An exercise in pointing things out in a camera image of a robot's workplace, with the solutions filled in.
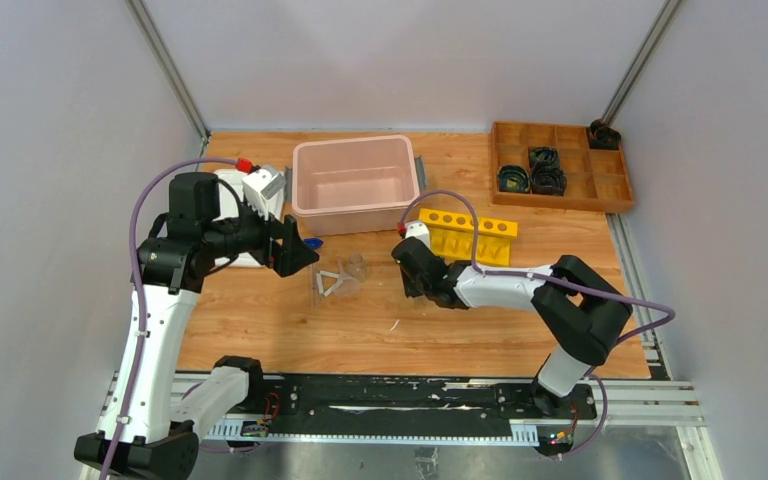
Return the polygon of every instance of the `gray wall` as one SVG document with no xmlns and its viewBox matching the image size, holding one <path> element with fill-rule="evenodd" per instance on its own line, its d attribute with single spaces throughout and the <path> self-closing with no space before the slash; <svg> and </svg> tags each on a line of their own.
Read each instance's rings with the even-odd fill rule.
<svg viewBox="0 0 768 480">
<path fill-rule="evenodd" d="M 768 2 L 686 2 L 617 126 L 674 366 L 725 478 L 768 478 Z"/>
<path fill-rule="evenodd" d="M 0 478 L 77 476 L 124 346 L 131 207 L 196 153 L 124 2 L 0 1 Z"/>
<path fill-rule="evenodd" d="M 149 0 L 212 128 L 602 114 L 661 0 Z"/>
</svg>

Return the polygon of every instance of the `pink plastic bin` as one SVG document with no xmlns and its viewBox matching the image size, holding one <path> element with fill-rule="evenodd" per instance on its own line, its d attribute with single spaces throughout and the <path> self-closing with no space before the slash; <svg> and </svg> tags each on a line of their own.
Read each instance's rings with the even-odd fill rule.
<svg viewBox="0 0 768 480">
<path fill-rule="evenodd" d="M 395 230 L 419 196 L 403 135 L 302 143 L 293 151 L 293 212 L 315 235 Z"/>
</svg>

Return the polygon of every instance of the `wooden tabletop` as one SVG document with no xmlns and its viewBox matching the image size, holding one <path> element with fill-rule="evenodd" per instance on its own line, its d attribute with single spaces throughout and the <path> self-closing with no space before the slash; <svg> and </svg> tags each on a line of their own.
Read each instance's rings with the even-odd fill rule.
<svg viewBox="0 0 768 480">
<path fill-rule="evenodd" d="M 381 133 L 220 132 L 211 137 L 206 156 L 246 157 L 283 168 L 292 163 L 299 143 L 374 135 Z M 455 190 L 480 216 L 519 223 L 512 266 L 551 264 L 573 254 L 625 291 L 604 215 L 491 205 L 487 134 L 405 135 L 425 160 L 430 189 Z M 465 211 L 442 196 L 422 205 Z M 284 213 L 292 214 L 289 204 Z M 300 224 L 304 237 L 308 232 L 303 220 Z M 312 307 L 307 269 L 279 278 L 262 268 L 228 268 L 206 280 L 184 334 L 178 368 L 206 370 L 223 355 L 238 355 L 260 359 L 264 370 L 278 372 L 532 376 L 556 345 L 537 314 L 500 308 L 448 310 L 422 298 L 405 298 L 399 269 L 390 257 L 400 240 L 395 231 L 323 240 L 317 264 L 322 270 L 336 272 L 338 256 L 364 256 L 368 276 L 359 294 L 329 296 Z M 648 378 L 639 340 L 617 346 L 597 372 Z"/>
</svg>

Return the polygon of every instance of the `gray floor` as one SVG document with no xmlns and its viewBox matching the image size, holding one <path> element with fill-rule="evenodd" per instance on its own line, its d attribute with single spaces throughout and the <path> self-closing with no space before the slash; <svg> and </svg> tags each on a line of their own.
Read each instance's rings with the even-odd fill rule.
<svg viewBox="0 0 768 480">
<path fill-rule="evenodd" d="M 590 433 L 588 427 L 578 430 L 579 441 Z M 190 478 L 689 480 L 690 476 L 674 428 L 613 427 L 561 464 L 517 447 L 266 444 L 247 454 L 201 453 Z"/>
</svg>

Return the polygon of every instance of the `wooden compartment box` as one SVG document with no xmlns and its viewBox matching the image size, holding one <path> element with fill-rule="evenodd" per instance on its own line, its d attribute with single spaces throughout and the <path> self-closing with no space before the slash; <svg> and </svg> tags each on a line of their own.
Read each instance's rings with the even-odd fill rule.
<svg viewBox="0 0 768 480">
<path fill-rule="evenodd" d="M 558 149 L 567 189 L 561 197 L 499 190 L 497 174 L 505 165 L 519 165 L 529 174 L 528 153 L 539 147 Z M 634 194 L 622 145 L 619 150 L 593 150 L 587 127 L 541 123 L 495 122 L 490 139 L 491 201 L 497 205 L 564 208 L 624 213 Z"/>
</svg>

